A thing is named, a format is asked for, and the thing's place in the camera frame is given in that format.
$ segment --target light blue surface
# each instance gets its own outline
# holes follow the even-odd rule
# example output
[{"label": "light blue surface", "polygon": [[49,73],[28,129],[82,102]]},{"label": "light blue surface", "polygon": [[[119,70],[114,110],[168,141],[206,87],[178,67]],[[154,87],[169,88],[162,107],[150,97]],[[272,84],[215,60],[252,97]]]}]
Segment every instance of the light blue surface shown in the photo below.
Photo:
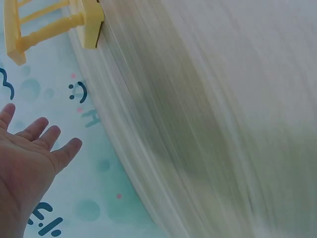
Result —
[{"label": "light blue surface", "polygon": [[[22,10],[22,15],[32,12],[34,6],[34,10],[40,9],[52,2],[33,0]],[[59,17],[60,12],[49,14],[23,25],[23,32],[30,33]],[[57,36],[31,48],[27,52],[27,64],[18,67],[5,55],[1,26],[0,58],[0,67],[6,70],[7,80],[15,90],[11,101],[10,90],[2,84],[0,87],[0,107],[9,102],[17,107],[9,132],[16,133],[36,118],[46,117],[50,125],[57,124],[62,131],[53,149],[72,137],[83,140],[82,150],[56,177],[43,203],[39,204],[39,208],[49,210],[51,206],[53,210],[39,209],[43,220],[31,215],[33,224],[27,226],[25,237],[165,237],[131,185],[89,96],[84,103],[79,103],[83,89],[77,82],[85,83],[86,79],[81,75],[68,35]],[[39,234],[52,221],[52,229],[45,235],[45,230]]]}]

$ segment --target chair leg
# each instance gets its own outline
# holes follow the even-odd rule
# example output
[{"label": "chair leg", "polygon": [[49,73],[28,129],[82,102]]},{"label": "chair leg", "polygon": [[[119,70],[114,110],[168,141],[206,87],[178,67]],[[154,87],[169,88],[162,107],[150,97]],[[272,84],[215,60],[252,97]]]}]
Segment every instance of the chair leg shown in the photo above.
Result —
[{"label": "chair leg", "polygon": [[82,13],[71,15],[70,17],[64,17],[43,27],[39,31],[20,38],[16,45],[20,52],[24,52],[39,42],[67,32],[71,28],[82,25],[84,25],[84,17]]}]

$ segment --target hand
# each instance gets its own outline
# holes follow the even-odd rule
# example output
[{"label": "hand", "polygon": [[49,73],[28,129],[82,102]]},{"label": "hand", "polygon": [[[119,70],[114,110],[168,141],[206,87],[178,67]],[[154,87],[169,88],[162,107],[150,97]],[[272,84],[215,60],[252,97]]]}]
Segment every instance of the hand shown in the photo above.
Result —
[{"label": "hand", "polygon": [[49,124],[46,118],[37,119],[24,131],[10,134],[7,128],[14,112],[13,104],[0,112],[0,229],[10,227],[20,231],[14,231],[15,235],[9,231],[10,238],[23,236],[33,209],[82,145],[81,140],[74,138],[61,149],[50,152],[60,129],[52,126],[41,136]]}]

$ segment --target finger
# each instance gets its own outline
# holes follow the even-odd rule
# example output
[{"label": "finger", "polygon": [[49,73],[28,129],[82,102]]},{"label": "finger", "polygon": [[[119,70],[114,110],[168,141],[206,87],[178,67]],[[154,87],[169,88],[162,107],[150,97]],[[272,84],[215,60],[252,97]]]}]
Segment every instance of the finger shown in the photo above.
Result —
[{"label": "finger", "polygon": [[7,104],[0,112],[0,128],[7,130],[15,112],[15,105]]},{"label": "finger", "polygon": [[58,168],[56,168],[56,174],[62,171],[78,153],[83,142],[78,138],[71,139],[65,146],[59,150],[53,151],[53,155],[57,160]]},{"label": "finger", "polygon": [[29,141],[34,141],[40,137],[48,124],[49,121],[46,118],[39,118],[23,131],[16,133],[16,135],[23,137]]},{"label": "finger", "polygon": [[50,151],[53,148],[59,135],[59,127],[57,125],[53,125],[39,139],[33,141],[33,143]]}]

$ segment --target yellow plastic chair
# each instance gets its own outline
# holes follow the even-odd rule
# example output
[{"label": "yellow plastic chair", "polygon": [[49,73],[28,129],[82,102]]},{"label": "yellow plastic chair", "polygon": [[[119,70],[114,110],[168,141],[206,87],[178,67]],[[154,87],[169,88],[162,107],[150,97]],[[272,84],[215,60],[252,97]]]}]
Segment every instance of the yellow plastic chair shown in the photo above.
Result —
[{"label": "yellow plastic chair", "polygon": [[[59,34],[77,30],[82,47],[93,49],[96,47],[100,25],[105,16],[100,3],[96,0],[62,0],[31,15],[20,18],[19,8],[31,0],[4,0],[4,34],[7,55],[17,64],[26,62],[25,52],[41,41]],[[21,25],[41,17],[59,8],[68,6],[71,15],[61,18],[28,36],[21,36]]]}]

